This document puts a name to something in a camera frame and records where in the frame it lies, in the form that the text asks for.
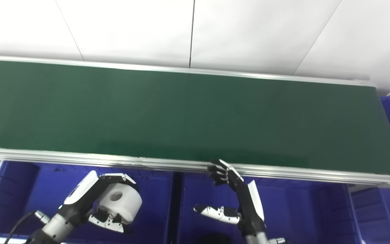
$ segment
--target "black robotic finger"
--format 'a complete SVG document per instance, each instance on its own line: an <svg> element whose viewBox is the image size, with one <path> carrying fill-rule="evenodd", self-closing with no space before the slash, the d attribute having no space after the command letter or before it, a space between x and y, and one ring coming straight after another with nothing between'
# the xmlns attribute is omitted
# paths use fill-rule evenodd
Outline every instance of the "black robotic finger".
<svg viewBox="0 0 390 244"><path fill-rule="evenodd" d="M224 170L228 169L231 166L221 159L212 159L211 162L212 162L212 164L218 165L219 167L223 168Z"/></svg>
<svg viewBox="0 0 390 244"><path fill-rule="evenodd" d="M226 182L224 181L213 181L213 182L215 183L216 186L226 184Z"/></svg>
<svg viewBox="0 0 390 244"><path fill-rule="evenodd" d="M222 175L226 174L226 170L218 167L217 165L209 166L209 167L207 167L207 170L209 170L210 172L217 172L217 173L222 174Z"/></svg>
<svg viewBox="0 0 390 244"><path fill-rule="evenodd" d="M209 173L209 177L212 178L215 182L219 182L219 181L223 181L224 183L227 182L225 175L218 174L216 172Z"/></svg>
<svg viewBox="0 0 390 244"><path fill-rule="evenodd" d="M123 231L124 231L123 233L132 233L133 232L133 228L130 225L121 224L121 227L123 228Z"/></svg>

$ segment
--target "white cylindrical object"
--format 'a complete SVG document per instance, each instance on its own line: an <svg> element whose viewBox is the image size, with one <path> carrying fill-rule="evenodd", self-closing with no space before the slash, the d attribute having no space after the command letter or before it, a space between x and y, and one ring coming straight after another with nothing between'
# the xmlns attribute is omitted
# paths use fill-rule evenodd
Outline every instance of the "white cylindrical object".
<svg viewBox="0 0 390 244"><path fill-rule="evenodd" d="M133 222L141 204L139 193L129 185L121 183L110 184L97 202L100 209L111 215L120 214L123 224Z"/></svg>

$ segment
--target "robotic hand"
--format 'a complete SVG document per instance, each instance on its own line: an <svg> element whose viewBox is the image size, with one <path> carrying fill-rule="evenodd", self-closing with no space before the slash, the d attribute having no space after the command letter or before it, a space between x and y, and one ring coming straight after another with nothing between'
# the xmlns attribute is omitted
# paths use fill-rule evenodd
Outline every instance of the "robotic hand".
<svg viewBox="0 0 390 244"><path fill-rule="evenodd" d="M255 181L245 184L234 167L221 159L212 160L212 163L208 167L210 178L215 185L228 184L236 192L240 208L196 204L194 211L219 221L237 224L248 244L287 244L284 238L267 239L263 206Z"/></svg>
<svg viewBox="0 0 390 244"><path fill-rule="evenodd" d="M56 215L35 231L26 244L60 244L86 221L117 232L128 232L142 204L136 182L123 173L97 176L90 171L67 196Z"/></svg>

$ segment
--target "black cable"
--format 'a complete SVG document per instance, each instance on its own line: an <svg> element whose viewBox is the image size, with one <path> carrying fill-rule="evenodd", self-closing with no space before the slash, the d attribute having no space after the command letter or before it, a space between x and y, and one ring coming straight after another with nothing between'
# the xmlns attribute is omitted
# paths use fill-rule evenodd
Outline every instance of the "black cable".
<svg viewBox="0 0 390 244"><path fill-rule="evenodd" d="M26 218L28 218L28 217L31 216L31 215L34 215L34 213L35 213L35 211L28 212L28 213L26 213L25 215L23 215L22 218L20 218L20 219L16 222L16 224L15 224L15 225L13 226L13 228L10 230L10 233L8 234L7 239L6 239L6 241L4 242L4 244L7 244L7 243L8 243L8 241L9 241L10 238L13 236L13 233L14 233L14 231L17 229L17 227L18 227L23 221L25 221Z"/></svg>

